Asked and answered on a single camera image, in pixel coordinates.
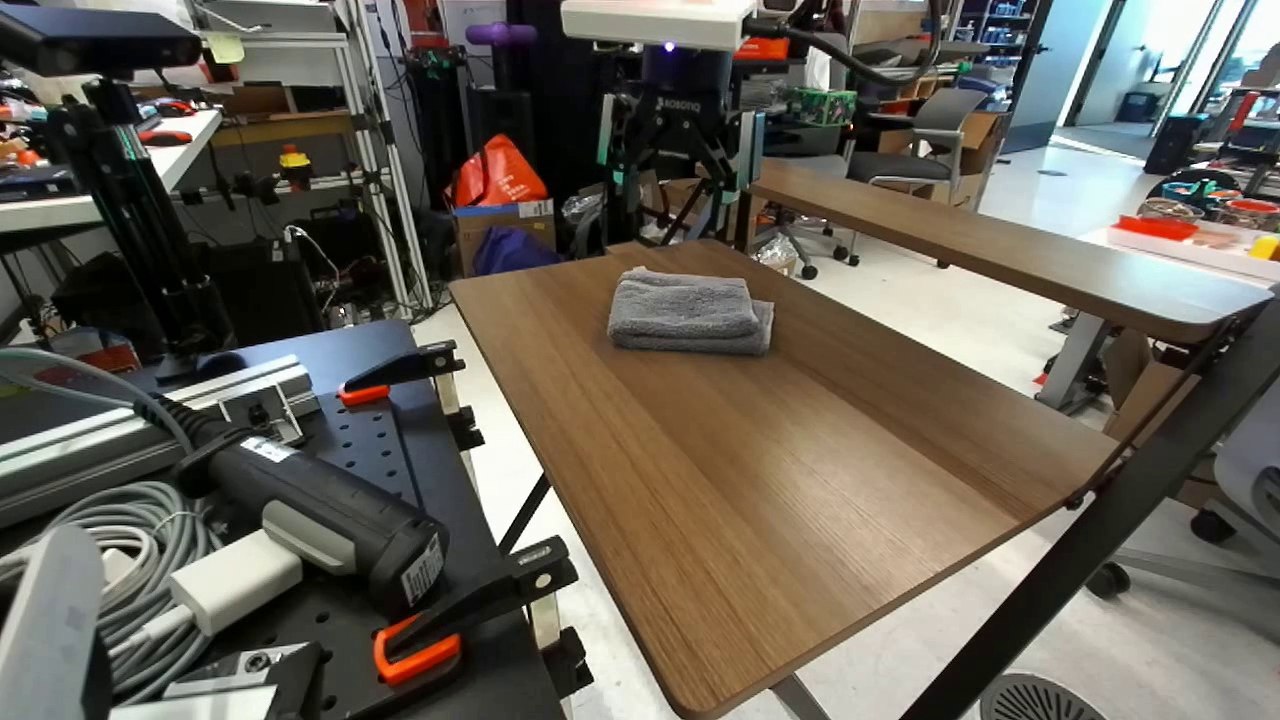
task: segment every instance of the red bag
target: red bag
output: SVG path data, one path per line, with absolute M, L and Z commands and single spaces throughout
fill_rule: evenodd
M 492 206 L 524 199 L 549 199 L 549 184 L 534 177 L 511 137 L 488 137 L 488 143 L 450 177 L 450 206 Z

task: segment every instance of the folded towel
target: folded towel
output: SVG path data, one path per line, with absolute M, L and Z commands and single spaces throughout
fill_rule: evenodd
M 771 305 L 750 299 L 740 276 L 682 276 L 630 267 L 606 310 L 614 346 L 659 353 L 768 353 Z

